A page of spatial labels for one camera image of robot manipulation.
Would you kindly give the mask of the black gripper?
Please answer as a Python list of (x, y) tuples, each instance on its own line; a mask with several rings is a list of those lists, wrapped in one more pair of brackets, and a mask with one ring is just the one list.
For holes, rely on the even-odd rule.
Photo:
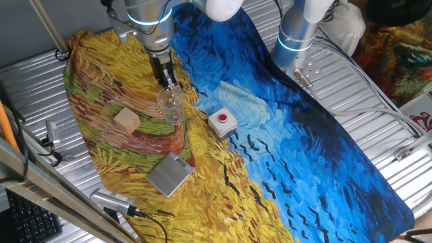
[(150, 63), (153, 69), (155, 78), (165, 90), (171, 90), (178, 84), (171, 60), (171, 53), (165, 52), (162, 54), (150, 54)]

